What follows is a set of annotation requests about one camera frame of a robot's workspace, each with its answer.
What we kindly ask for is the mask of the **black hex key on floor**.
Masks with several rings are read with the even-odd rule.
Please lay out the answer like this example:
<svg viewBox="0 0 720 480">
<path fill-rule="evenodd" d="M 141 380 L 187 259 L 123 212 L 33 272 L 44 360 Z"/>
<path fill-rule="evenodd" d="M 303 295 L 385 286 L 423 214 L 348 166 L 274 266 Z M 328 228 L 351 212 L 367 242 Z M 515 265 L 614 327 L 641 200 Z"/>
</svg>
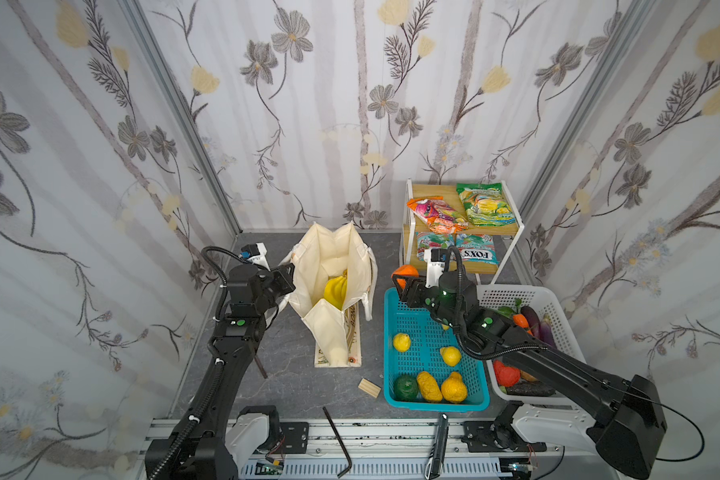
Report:
<svg viewBox="0 0 720 480">
<path fill-rule="evenodd" d="M 254 359 L 254 362 L 255 362 L 255 364 L 256 364 L 256 367 L 257 367 L 260 375 L 262 376 L 262 378 L 263 378 L 264 380 L 268 379 L 267 371 L 266 371 L 266 369 L 265 369 L 262 361 L 259 359 L 258 355 L 254 354 L 253 359 Z"/>
</svg>

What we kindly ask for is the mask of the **green bell pepper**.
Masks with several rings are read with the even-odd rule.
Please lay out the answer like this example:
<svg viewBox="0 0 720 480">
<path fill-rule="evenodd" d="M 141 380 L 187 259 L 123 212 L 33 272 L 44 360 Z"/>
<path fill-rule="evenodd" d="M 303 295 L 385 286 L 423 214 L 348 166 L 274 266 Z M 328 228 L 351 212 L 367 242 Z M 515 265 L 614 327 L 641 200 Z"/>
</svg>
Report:
<svg viewBox="0 0 720 480">
<path fill-rule="evenodd" d="M 393 394 L 397 401 L 413 402 L 419 396 L 419 387 L 414 376 L 403 374 L 393 382 Z"/>
</svg>

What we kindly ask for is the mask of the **white plastic basket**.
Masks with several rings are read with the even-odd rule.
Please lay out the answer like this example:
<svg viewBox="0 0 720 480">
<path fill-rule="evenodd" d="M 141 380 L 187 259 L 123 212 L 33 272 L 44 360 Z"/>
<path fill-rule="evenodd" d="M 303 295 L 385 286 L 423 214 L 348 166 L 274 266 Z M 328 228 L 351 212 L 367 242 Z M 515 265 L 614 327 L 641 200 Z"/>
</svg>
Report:
<svg viewBox="0 0 720 480">
<path fill-rule="evenodd" d="M 545 287 L 509 284 L 477 285 L 476 290 L 480 305 L 487 308 L 514 307 L 516 300 L 520 300 L 523 306 L 531 307 L 541 320 L 549 321 L 558 349 L 579 361 L 586 362 L 568 318 L 551 290 Z M 559 392 L 552 396 L 510 395 L 500 389 L 493 366 L 488 368 L 488 375 L 491 387 L 502 400 L 559 408 L 575 406 L 572 400 Z"/>
</svg>

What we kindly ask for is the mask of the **white wooden two-tier shelf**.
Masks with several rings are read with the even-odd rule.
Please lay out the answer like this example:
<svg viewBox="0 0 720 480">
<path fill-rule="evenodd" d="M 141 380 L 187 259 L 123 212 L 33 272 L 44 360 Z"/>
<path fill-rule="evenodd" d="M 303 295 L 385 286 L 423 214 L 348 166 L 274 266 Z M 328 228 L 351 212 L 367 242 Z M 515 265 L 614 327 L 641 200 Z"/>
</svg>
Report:
<svg viewBox="0 0 720 480">
<path fill-rule="evenodd" d="M 498 264 L 485 264 L 475 261 L 466 261 L 465 267 L 469 274 L 474 274 L 478 284 L 495 284 L 500 274 L 506 269 L 513 251 L 525 224 L 520 215 L 519 208 L 513 199 L 505 181 L 501 181 L 504 201 L 510 206 L 515 222 L 510 225 L 498 227 L 475 227 L 466 230 L 468 234 L 491 235 L 494 240 L 494 250 L 498 257 Z M 407 202 L 413 198 L 442 197 L 455 210 L 465 214 L 465 209 L 457 193 L 455 184 L 423 184 L 407 179 L 404 187 L 402 233 L 399 245 L 399 264 L 414 265 L 420 273 L 426 272 L 426 264 L 417 257 L 416 235 L 418 232 L 428 232 L 425 223 L 419 220 L 407 207 Z"/>
</svg>

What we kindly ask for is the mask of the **small wooden block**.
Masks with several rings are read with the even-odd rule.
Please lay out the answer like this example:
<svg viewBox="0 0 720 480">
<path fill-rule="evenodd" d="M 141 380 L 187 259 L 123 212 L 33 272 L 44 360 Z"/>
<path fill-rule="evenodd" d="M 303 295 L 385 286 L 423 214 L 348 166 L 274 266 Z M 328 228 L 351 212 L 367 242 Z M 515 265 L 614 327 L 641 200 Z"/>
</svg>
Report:
<svg viewBox="0 0 720 480">
<path fill-rule="evenodd" d="M 358 388 L 373 398 L 377 398 L 381 393 L 381 387 L 371 382 L 368 379 L 361 379 Z"/>
</svg>

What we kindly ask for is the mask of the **red tomato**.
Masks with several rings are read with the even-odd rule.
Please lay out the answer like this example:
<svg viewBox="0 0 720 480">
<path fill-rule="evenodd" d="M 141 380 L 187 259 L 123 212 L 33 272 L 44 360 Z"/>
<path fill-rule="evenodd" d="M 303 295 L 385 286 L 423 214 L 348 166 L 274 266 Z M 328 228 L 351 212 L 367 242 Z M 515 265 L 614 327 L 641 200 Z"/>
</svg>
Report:
<svg viewBox="0 0 720 480">
<path fill-rule="evenodd" d="M 512 387 L 522 379 L 521 371 L 518 368 L 505 365 L 500 360 L 493 361 L 493 371 L 500 387 Z"/>
</svg>

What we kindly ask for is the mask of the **orange pink snack bag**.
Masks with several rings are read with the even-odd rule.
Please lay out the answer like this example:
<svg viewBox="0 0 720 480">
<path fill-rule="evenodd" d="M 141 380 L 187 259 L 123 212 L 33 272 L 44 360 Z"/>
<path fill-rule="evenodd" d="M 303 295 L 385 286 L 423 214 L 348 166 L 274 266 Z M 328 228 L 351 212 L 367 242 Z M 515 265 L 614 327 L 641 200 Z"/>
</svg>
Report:
<svg viewBox="0 0 720 480">
<path fill-rule="evenodd" d="M 467 218 L 453 209 L 442 196 L 414 198 L 407 202 L 407 207 L 437 234 L 454 234 L 470 227 Z"/>
</svg>

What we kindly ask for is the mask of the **yellow corn cob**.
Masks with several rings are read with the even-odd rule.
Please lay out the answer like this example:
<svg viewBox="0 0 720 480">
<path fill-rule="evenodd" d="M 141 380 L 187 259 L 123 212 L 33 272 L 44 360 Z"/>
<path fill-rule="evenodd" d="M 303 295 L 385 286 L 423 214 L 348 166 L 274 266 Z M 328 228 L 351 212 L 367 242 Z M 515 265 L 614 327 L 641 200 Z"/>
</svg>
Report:
<svg viewBox="0 0 720 480">
<path fill-rule="evenodd" d="M 421 397 L 429 403 L 439 403 L 443 400 L 440 386 L 435 377 L 429 372 L 422 371 L 417 377 L 417 385 Z"/>
</svg>

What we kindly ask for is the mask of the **yellow gourd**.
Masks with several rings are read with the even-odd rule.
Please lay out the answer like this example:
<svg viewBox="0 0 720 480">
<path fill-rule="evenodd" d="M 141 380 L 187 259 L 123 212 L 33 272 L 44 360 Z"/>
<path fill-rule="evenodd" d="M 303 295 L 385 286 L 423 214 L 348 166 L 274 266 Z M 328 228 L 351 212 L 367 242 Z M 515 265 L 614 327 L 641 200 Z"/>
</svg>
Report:
<svg viewBox="0 0 720 480">
<path fill-rule="evenodd" d="M 440 390 L 443 399 L 452 404 L 461 404 L 469 394 L 462 375 L 458 372 L 452 372 L 449 377 L 442 382 Z"/>
</svg>

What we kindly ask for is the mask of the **Fox's candy bag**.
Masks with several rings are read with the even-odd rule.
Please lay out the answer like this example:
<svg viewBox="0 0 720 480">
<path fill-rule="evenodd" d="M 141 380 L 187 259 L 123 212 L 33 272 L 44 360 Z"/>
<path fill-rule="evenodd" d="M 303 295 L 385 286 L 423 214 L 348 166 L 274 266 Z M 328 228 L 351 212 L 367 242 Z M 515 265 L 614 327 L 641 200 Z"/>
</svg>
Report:
<svg viewBox="0 0 720 480">
<path fill-rule="evenodd" d="M 424 253 L 429 249 L 447 249 L 449 246 L 455 245 L 465 262 L 499 264 L 491 235 L 465 233 L 444 235 L 419 232 L 416 234 L 415 245 L 418 260 L 424 260 Z"/>
</svg>

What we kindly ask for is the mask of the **orange tangerine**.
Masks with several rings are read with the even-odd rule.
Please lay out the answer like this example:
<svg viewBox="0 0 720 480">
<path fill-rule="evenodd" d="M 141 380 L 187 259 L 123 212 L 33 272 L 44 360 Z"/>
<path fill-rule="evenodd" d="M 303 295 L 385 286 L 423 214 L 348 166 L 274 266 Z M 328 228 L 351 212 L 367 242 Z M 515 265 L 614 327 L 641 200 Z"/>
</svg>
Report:
<svg viewBox="0 0 720 480">
<path fill-rule="evenodd" d="M 410 279 L 416 279 L 419 277 L 418 270 L 409 264 L 405 264 L 397 268 L 393 272 L 393 280 L 400 290 L 404 290 Z"/>
</svg>

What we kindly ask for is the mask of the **teal plastic basket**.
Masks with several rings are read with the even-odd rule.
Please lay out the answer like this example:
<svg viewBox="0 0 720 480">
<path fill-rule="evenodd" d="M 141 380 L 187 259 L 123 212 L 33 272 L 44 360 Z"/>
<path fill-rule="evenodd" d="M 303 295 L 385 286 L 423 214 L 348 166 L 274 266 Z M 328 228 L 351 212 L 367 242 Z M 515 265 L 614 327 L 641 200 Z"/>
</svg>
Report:
<svg viewBox="0 0 720 480">
<path fill-rule="evenodd" d="M 409 351 L 399 353 L 393 348 L 393 337 L 406 333 L 411 337 Z M 454 334 L 444 330 L 430 318 L 423 308 L 412 309 L 399 301 L 397 291 L 388 289 L 384 294 L 384 384 L 385 400 L 395 408 L 413 411 L 449 413 L 479 412 L 488 408 L 491 401 L 483 362 L 463 355 L 456 367 L 446 365 L 440 355 L 442 347 L 457 345 Z M 452 372 L 462 375 L 469 394 L 461 404 L 445 400 L 439 403 L 426 402 L 421 396 L 413 402 L 401 402 L 394 398 L 393 382 L 403 374 L 416 377 L 426 371 L 441 384 Z"/>
</svg>

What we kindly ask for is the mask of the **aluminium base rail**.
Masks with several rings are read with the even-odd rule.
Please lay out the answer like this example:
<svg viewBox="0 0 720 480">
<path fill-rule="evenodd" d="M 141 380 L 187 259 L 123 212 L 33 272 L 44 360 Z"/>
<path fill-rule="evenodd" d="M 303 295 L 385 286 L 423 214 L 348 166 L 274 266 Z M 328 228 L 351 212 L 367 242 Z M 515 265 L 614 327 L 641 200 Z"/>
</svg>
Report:
<svg viewBox="0 0 720 480">
<path fill-rule="evenodd" d="M 353 460 L 345 479 L 422 479 L 434 442 L 433 419 L 334 419 Z M 450 420 L 442 479 L 621 479 L 592 453 L 558 445 L 518 452 L 472 452 L 468 426 Z M 338 479 L 346 461 L 326 418 L 285 419 L 288 452 L 252 454 L 240 479 Z"/>
</svg>

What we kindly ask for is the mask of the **black metal cylinder tool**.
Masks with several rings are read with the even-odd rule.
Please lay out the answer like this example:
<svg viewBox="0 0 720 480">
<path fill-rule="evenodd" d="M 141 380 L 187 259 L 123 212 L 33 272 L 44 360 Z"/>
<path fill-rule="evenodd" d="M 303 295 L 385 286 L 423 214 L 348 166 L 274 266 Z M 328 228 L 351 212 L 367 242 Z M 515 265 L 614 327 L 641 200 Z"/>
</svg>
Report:
<svg viewBox="0 0 720 480">
<path fill-rule="evenodd" d="M 442 473 L 448 432 L 448 415 L 446 413 L 440 413 L 435 426 L 433 446 L 424 468 L 424 478 L 426 480 L 438 479 Z"/>
</svg>

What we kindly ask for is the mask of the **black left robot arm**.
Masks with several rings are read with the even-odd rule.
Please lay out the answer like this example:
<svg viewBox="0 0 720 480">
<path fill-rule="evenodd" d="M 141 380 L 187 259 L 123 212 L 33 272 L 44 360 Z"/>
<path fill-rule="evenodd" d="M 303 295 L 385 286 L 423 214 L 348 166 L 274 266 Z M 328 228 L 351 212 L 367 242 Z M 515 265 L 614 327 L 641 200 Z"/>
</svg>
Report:
<svg viewBox="0 0 720 480">
<path fill-rule="evenodd" d="M 201 256 L 220 279 L 207 348 L 211 360 L 186 413 L 144 458 L 149 479 L 237 479 L 252 454 L 278 445 L 283 434 L 273 406 L 246 407 L 229 421 L 245 373 L 258 361 L 267 328 L 294 291 L 294 266 L 270 267 L 264 244 L 240 253 L 217 246 Z"/>
</svg>

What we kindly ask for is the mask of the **yellow banana bunch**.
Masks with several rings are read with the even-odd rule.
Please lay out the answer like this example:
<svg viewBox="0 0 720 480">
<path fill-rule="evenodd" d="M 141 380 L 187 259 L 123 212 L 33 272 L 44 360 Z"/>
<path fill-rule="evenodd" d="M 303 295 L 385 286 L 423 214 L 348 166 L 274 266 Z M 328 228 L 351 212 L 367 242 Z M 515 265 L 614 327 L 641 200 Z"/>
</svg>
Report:
<svg viewBox="0 0 720 480">
<path fill-rule="evenodd" d="M 344 302 L 348 289 L 348 273 L 344 271 L 342 275 L 331 277 L 323 290 L 323 298 L 339 311 L 343 310 Z"/>
</svg>

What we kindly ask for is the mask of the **black hex key on rail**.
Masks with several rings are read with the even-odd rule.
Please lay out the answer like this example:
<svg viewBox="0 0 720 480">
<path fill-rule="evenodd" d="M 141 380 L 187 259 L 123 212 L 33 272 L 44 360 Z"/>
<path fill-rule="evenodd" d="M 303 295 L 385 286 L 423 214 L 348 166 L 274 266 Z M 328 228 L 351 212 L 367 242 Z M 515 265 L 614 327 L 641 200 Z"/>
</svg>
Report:
<svg viewBox="0 0 720 480">
<path fill-rule="evenodd" d="M 328 408 L 326 406 L 323 406 L 322 411 L 323 411 L 323 414 L 330 426 L 330 429 L 334 435 L 334 438 L 339 445 L 339 448 L 344 456 L 344 459 L 346 461 L 346 466 L 337 474 L 337 478 L 342 479 L 344 476 L 346 476 L 348 473 L 351 472 L 351 470 L 353 468 L 353 460 L 349 454 L 349 451 L 345 445 L 345 442 L 344 442 L 343 438 L 341 437 L 341 435 L 338 431 L 338 428 L 336 426 L 336 423 L 334 422 Z"/>
</svg>

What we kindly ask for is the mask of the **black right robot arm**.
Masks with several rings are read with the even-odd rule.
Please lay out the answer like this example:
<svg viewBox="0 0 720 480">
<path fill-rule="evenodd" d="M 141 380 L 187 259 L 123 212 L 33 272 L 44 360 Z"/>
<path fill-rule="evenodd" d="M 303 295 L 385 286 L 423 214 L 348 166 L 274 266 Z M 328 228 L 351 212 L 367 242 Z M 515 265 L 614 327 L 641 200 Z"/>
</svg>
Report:
<svg viewBox="0 0 720 480">
<path fill-rule="evenodd" d="M 434 285 L 398 268 L 392 275 L 399 299 L 450 327 L 461 352 L 473 359 L 500 359 L 525 371 L 591 415 L 584 438 L 611 467 L 634 479 L 650 476 L 667 432 L 655 384 L 640 375 L 626 380 L 601 371 L 545 343 L 498 311 L 483 307 L 476 285 L 455 247 Z"/>
</svg>

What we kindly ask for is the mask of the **orange carrot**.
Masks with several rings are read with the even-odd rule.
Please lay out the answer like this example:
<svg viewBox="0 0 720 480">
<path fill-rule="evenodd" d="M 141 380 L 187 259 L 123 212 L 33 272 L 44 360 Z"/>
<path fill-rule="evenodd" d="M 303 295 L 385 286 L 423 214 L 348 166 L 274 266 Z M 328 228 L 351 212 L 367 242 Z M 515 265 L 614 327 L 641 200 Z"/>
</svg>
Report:
<svg viewBox="0 0 720 480">
<path fill-rule="evenodd" d="M 530 323 L 523 314 L 514 314 L 512 319 L 517 326 L 521 327 L 527 333 L 531 331 Z"/>
</svg>

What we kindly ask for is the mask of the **purple eggplant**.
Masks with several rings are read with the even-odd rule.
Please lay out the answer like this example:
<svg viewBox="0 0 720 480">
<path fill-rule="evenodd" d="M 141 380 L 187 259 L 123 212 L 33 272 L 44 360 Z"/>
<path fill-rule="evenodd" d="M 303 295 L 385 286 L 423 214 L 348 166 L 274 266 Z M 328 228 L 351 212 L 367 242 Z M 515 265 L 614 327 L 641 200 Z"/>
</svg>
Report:
<svg viewBox="0 0 720 480">
<path fill-rule="evenodd" d="M 522 306 L 520 308 L 520 314 L 527 320 L 527 330 L 531 335 L 552 348 L 557 348 L 551 325 L 547 321 L 542 320 L 530 306 Z"/>
</svg>

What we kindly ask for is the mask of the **yellow lemon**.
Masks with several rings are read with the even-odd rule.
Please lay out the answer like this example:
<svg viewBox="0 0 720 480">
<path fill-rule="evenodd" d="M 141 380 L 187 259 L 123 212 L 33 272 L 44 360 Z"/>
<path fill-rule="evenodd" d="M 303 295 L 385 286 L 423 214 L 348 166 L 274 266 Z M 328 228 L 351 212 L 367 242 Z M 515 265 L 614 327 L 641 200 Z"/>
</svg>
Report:
<svg viewBox="0 0 720 480">
<path fill-rule="evenodd" d="M 461 351 L 453 346 L 442 347 L 440 355 L 443 362 L 449 367 L 456 367 L 462 359 Z"/>
<path fill-rule="evenodd" d="M 405 353 L 411 348 L 411 337 L 406 333 L 398 333 L 393 337 L 392 344 L 397 352 Z"/>
</svg>

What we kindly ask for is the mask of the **green snack bag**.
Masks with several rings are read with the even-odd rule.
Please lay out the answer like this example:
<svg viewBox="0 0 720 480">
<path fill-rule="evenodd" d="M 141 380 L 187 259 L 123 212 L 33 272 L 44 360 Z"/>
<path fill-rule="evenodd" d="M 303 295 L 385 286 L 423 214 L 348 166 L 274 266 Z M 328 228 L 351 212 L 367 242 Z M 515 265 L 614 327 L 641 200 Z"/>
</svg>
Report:
<svg viewBox="0 0 720 480">
<path fill-rule="evenodd" d="M 502 227 L 516 222 L 501 183 L 456 186 L 468 221 L 477 227 Z"/>
</svg>

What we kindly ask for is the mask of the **cream canvas grocery bag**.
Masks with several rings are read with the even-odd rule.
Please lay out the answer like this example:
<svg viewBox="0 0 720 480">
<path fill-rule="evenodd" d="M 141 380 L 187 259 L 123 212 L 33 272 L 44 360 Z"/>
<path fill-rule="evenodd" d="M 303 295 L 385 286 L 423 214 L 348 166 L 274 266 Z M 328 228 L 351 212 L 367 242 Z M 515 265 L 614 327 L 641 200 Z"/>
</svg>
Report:
<svg viewBox="0 0 720 480">
<path fill-rule="evenodd" d="M 351 364 L 347 313 L 354 307 L 372 318 L 378 268 L 374 253 L 348 223 L 335 230 L 313 224 L 283 259 L 294 266 L 289 305 L 312 333 L 330 368 Z"/>
</svg>

